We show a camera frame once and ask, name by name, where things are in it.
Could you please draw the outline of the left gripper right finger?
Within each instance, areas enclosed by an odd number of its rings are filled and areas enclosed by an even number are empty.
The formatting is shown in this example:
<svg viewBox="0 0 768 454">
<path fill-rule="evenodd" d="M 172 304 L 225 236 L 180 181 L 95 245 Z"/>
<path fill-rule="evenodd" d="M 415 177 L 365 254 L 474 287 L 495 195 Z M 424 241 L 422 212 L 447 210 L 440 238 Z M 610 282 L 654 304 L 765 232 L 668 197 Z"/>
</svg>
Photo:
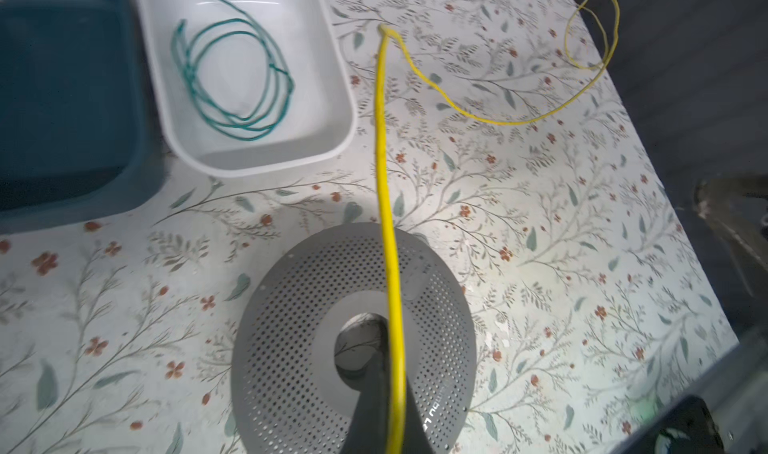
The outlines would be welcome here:
<svg viewBox="0 0 768 454">
<path fill-rule="evenodd" d="M 402 454 L 433 454 L 431 443 L 424 431 L 418 407 L 411 389 L 406 384 L 406 415 Z"/>
</svg>

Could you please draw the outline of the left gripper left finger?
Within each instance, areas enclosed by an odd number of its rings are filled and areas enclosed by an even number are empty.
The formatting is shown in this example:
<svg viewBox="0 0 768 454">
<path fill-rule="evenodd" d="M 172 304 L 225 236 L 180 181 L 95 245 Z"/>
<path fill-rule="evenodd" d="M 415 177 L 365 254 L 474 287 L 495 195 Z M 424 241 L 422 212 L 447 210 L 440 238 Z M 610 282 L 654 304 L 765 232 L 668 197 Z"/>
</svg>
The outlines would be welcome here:
<svg viewBox="0 0 768 454">
<path fill-rule="evenodd" d="M 339 376 L 354 391 L 358 401 L 341 453 L 384 453 L 387 445 L 390 398 L 390 349 L 387 322 L 374 318 L 377 341 L 367 362 L 357 369 L 339 367 Z"/>
</svg>

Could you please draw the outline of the grey perforated cable spool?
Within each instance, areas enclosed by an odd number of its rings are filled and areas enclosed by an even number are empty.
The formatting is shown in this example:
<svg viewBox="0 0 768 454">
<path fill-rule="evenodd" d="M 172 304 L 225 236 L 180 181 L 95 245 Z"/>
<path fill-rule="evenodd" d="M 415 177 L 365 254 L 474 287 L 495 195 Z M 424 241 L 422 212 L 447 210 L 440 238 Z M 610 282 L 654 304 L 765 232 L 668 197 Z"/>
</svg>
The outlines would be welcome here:
<svg viewBox="0 0 768 454">
<path fill-rule="evenodd" d="M 456 442 L 476 374 L 474 324 L 455 276 L 424 237 L 396 235 L 407 382 L 433 453 Z M 390 316 L 381 229 L 323 230 L 288 251 L 244 310 L 232 355 L 233 416 L 249 453 L 341 453 L 359 393 L 339 376 Z"/>
</svg>

